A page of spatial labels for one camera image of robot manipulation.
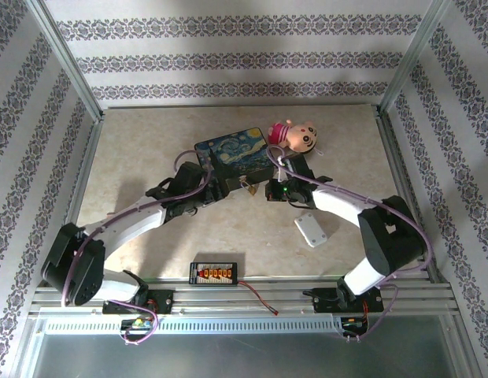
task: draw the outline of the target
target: plush toy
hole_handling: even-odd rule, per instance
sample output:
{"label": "plush toy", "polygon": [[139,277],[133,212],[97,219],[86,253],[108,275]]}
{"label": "plush toy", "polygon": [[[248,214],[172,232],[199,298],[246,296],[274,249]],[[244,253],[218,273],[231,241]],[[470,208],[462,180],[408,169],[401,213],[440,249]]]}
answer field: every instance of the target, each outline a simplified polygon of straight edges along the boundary
{"label": "plush toy", "polygon": [[268,142],[282,148],[288,147],[294,152],[306,154],[310,152],[317,141],[317,130],[308,120],[304,124],[293,125],[291,120],[286,124],[274,124],[268,129]]}

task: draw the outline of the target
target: marble surface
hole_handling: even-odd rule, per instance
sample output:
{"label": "marble surface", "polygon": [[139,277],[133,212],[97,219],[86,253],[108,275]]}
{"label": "marble surface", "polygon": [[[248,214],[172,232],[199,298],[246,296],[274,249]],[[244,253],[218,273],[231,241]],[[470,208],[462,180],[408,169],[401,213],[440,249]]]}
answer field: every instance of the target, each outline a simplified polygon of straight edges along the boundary
{"label": "marble surface", "polygon": [[[197,142],[252,127],[312,120],[324,156],[307,156],[325,175],[374,198],[396,193],[370,106],[272,106],[112,109],[105,114],[78,224],[119,211],[172,176],[176,156]],[[187,160],[196,161],[195,157]],[[123,245],[105,263],[141,277],[186,277],[195,261],[237,261],[239,275],[325,276],[343,274],[364,256],[359,230],[329,213],[314,216],[329,235],[311,248],[294,224],[307,210],[266,202],[240,189],[195,217],[178,217]]]}

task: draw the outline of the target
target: starry night box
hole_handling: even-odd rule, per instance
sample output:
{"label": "starry night box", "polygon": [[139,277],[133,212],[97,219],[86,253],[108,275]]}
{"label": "starry night box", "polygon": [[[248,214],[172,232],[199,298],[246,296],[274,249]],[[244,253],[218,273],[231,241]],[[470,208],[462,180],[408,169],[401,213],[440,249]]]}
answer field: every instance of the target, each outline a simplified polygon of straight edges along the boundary
{"label": "starry night box", "polygon": [[239,189],[243,180],[253,185],[274,175],[274,165],[266,153],[267,142],[259,128],[197,143],[195,150],[205,156],[198,159],[201,166],[216,171],[231,191]]}

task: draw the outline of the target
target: white rectangular object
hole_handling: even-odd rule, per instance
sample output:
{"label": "white rectangular object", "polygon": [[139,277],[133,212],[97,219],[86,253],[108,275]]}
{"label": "white rectangular object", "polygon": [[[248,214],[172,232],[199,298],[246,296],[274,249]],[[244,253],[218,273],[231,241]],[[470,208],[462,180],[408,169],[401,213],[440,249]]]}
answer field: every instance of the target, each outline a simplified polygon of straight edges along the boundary
{"label": "white rectangular object", "polygon": [[317,223],[316,218],[311,213],[307,213],[296,218],[294,223],[304,236],[307,244],[309,244],[312,248],[319,246],[328,240],[326,233],[323,231],[320,224]]}

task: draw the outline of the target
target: patterned wallpaper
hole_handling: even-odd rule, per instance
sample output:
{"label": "patterned wallpaper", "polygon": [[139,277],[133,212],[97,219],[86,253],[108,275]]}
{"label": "patterned wallpaper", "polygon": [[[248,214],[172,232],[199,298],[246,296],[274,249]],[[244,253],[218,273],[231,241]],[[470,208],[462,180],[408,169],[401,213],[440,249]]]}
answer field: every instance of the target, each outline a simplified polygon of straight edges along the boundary
{"label": "patterned wallpaper", "polygon": [[488,376],[488,1],[455,1],[390,111],[437,264]]}
{"label": "patterned wallpaper", "polygon": [[0,376],[65,222],[93,121],[21,0],[0,0]]}
{"label": "patterned wallpaper", "polygon": [[46,0],[103,108],[377,104],[429,3]]}

